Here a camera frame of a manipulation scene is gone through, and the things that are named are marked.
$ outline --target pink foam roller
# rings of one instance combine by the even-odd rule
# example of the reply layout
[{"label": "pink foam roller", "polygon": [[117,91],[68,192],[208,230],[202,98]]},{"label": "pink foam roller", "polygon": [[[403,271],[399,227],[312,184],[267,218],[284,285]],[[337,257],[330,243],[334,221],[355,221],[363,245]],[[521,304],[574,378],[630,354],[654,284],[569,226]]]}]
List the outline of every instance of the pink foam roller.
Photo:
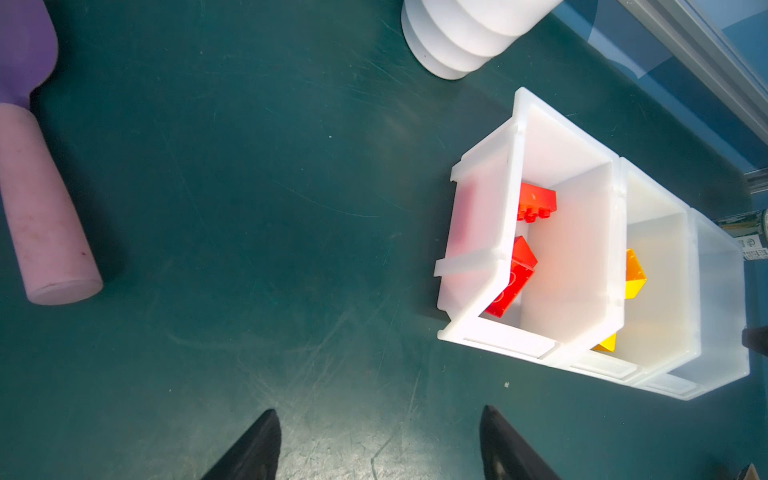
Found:
[{"label": "pink foam roller", "polygon": [[103,287],[35,117],[0,104],[0,194],[29,301],[61,305]]}]

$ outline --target bin compartment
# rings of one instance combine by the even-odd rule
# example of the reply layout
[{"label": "bin compartment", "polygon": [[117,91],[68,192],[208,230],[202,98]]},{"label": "bin compartment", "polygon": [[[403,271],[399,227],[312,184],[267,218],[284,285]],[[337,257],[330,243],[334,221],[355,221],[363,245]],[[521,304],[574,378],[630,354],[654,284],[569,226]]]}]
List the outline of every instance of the bin compartment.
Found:
[{"label": "bin compartment", "polygon": [[[512,118],[462,156],[438,308],[438,338],[548,365],[573,362],[624,322],[625,175],[619,157],[521,88]],[[558,209],[517,221],[521,182],[557,192]],[[538,259],[501,318],[483,314],[507,286],[515,236]]]},{"label": "bin compartment", "polygon": [[[627,248],[634,249],[648,280],[624,304],[616,351],[586,352],[571,369],[636,383],[699,355],[699,272],[690,207],[630,161],[622,161],[627,172]],[[616,367],[618,360],[622,368]]]},{"label": "bin compartment", "polygon": [[[741,332],[746,328],[741,246],[694,209],[690,212],[690,224],[698,243],[701,354],[663,378],[645,382],[643,387],[686,400],[750,373],[749,352],[741,344]],[[670,381],[691,387],[665,389]]]}]

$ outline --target green table surface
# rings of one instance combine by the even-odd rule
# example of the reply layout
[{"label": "green table surface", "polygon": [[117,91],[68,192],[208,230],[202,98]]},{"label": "green table surface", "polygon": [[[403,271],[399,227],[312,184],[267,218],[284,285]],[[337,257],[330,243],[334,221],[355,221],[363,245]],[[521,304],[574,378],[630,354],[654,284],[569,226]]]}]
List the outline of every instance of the green table surface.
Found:
[{"label": "green table surface", "polygon": [[750,205],[556,19],[444,81],[399,0],[47,5],[33,109],[105,287],[31,305],[0,230],[0,478],[195,479],[274,407],[280,478],[480,479],[489,403],[564,480],[768,467],[758,362],[681,402],[435,336],[450,167],[521,86],[706,215]]}]

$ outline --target purple object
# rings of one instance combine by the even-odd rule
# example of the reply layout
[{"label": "purple object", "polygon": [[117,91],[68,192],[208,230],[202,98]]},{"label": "purple object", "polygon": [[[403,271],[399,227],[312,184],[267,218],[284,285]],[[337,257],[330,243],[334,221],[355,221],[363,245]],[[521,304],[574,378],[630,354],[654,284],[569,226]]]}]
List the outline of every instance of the purple object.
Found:
[{"label": "purple object", "polygon": [[57,56],[42,0],[0,1],[0,103],[29,109],[29,94],[51,74]]},{"label": "purple object", "polygon": [[29,94],[53,71],[56,32],[42,0],[0,0],[0,194],[27,298],[61,305],[103,283]]}]

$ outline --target label sticker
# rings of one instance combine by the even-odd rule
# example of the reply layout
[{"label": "label sticker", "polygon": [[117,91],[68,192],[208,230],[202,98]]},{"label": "label sticker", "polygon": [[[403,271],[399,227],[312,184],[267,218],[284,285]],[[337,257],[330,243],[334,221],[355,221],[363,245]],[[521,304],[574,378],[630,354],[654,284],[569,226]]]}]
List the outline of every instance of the label sticker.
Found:
[{"label": "label sticker", "polygon": [[763,244],[760,242],[760,235],[744,235],[743,237],[738,237],[737,240],[739,240],[741,248],[743,248],[745,252],[747,250],[763,249]]},{"label": "label sticker", "polygon": [[744,250],[745,260],[768,260],[768,248]]}]

